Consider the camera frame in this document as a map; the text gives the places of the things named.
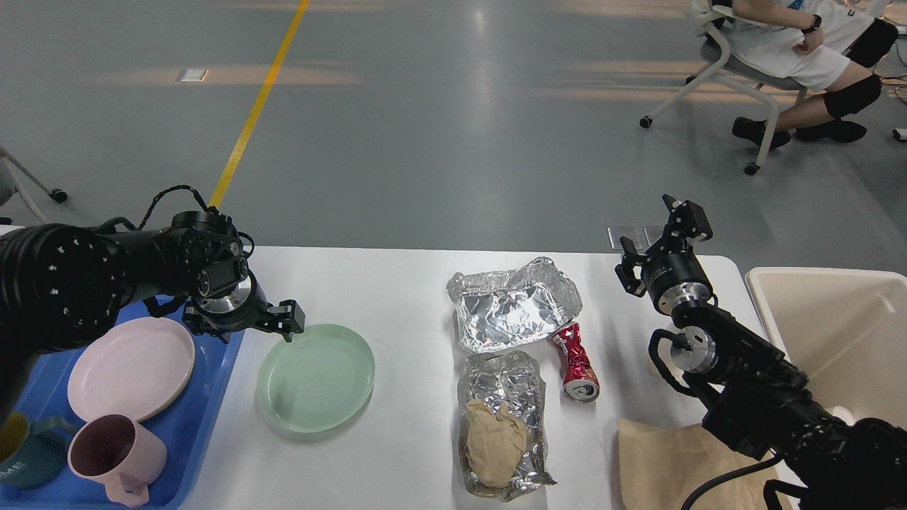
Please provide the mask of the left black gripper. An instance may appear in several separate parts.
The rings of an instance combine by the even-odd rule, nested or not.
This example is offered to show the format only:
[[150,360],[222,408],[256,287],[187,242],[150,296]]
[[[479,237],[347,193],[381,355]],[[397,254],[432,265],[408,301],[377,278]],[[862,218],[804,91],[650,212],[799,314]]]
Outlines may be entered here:
[[270,304],[253,273],[223,297],[191,298],[182,322],[191,335],[212,336],[223,344],[230,344],[232,333],[250,327],[279,334],[286,343],[305,331],[305,313],[297,301]]

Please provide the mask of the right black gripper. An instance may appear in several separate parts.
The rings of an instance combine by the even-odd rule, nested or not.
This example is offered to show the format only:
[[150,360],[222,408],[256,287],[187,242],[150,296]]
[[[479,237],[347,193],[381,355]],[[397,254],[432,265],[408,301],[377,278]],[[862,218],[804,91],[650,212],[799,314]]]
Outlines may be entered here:
[[[662,201],[668,208],[662,239],[677,238],[687,244],[671,249],[660,246],[653,254],[641,254],[632,239],[621,237],[623,253],[615,272],[626,293],[636,297],[648,295],[655,310],[670,316],[680,304],[706,302],[713,297],[712,284],[694,255],[691,243],[709,241],[714,233],[699,204],[692,200],[681,201],[668,194],[662,195]],[[641,268],[639,277],[636,268]]]

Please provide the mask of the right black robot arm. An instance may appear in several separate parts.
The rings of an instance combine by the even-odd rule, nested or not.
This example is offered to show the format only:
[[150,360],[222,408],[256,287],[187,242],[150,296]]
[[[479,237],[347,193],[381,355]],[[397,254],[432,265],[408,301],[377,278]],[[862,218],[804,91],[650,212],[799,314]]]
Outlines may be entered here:
[[670,216],[660,238],[639,253],[622,237],[616,277],[626,293],[648,295],[676,327],[654,330],[648,342],[661,378],[706,407],[706,431],[755,459],[701,484],[682,507],[690,509],[723,483],[785,463],[801,484],[766,481],[768,509],[780,508],[781,494],[802,509],[903,509],[905,431],[872,418],[849,425],[817,403],[804,371],[717,305],[694,255],[694,243],[713,235],[703,207],[667,194],[662,200]]

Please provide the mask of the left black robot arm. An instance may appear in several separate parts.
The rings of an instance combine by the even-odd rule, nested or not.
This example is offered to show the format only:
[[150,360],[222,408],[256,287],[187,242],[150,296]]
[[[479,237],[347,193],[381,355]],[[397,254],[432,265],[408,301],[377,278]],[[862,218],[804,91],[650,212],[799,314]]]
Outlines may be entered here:
[[124,307],[152,317],[181,311],[195,336],[229,342],[256,329],[286,341],[304,332],[295,300],[268,301],[249,267],[254,241],[215,206],[146,229],[114,217],[93,228],[52,223],[2,236],[2,419],[7,420],[40,356],[74,351],[109,332]]

